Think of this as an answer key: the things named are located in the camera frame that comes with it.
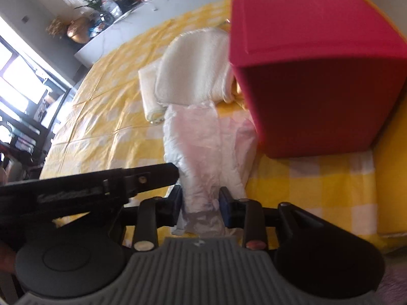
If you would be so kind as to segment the white round pad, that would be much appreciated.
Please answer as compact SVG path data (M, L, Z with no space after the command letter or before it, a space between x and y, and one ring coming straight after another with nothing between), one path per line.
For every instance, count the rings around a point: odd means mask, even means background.
M203 28L176 37L162 56L154 95L164 106L234 101L229 34Z

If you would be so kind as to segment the green plant in glass vase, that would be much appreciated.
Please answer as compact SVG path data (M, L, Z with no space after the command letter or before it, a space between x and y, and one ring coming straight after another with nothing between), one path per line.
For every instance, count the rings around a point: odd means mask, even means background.
M76 9L92 10L91 29L93 32L103 32L123 16L119 4L115 0L83 0Z

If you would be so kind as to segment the golden round vase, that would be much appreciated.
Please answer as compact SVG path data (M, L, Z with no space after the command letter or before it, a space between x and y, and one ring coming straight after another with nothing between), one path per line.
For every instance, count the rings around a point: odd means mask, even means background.
M71 21L67 29L67 36L76 43L86 44L90 41L90 19L80 17Z

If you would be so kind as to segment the orange cardboard box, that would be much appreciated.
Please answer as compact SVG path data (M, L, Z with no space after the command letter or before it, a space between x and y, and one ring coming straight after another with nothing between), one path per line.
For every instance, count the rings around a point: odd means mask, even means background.
M366 0L406 38L406 0ZM377 232L406 235L406 88L372 150L376 170Z

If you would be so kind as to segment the white plastic bag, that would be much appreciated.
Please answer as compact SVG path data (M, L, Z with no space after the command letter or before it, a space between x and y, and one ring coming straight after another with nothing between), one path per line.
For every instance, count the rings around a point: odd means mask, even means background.
M164 160L179 170L183 205L173 235L226 235L219 190L234 199L245 186L255 161L257 133L250 114L241 110L221 117L212 102L170 105L164 116Z

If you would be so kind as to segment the red cube box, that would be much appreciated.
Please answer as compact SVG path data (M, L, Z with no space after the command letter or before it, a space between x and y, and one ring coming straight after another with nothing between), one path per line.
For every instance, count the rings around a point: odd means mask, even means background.
M366 0L232 0L229 61L270 158L369 148L406 41Z

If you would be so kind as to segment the yellow checkered tablecloth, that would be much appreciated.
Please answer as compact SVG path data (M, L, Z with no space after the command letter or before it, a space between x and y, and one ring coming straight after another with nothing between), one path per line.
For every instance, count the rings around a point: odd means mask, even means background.
M230 0L165 21L101 58L82 82L46 157L42 178L159 164L163 135L144 117L138 71L187 30L224 27ZM377 234L375 168L370 151L270 159L258 153L246 185L265 207L292 202L384 250Z

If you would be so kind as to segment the dried flower bouquet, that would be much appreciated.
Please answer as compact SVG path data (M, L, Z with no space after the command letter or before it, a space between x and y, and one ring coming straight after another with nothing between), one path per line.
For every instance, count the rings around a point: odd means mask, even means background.
M46 28L46 32L52 37L62 38L67 35L70 22L60 17L55 17Z

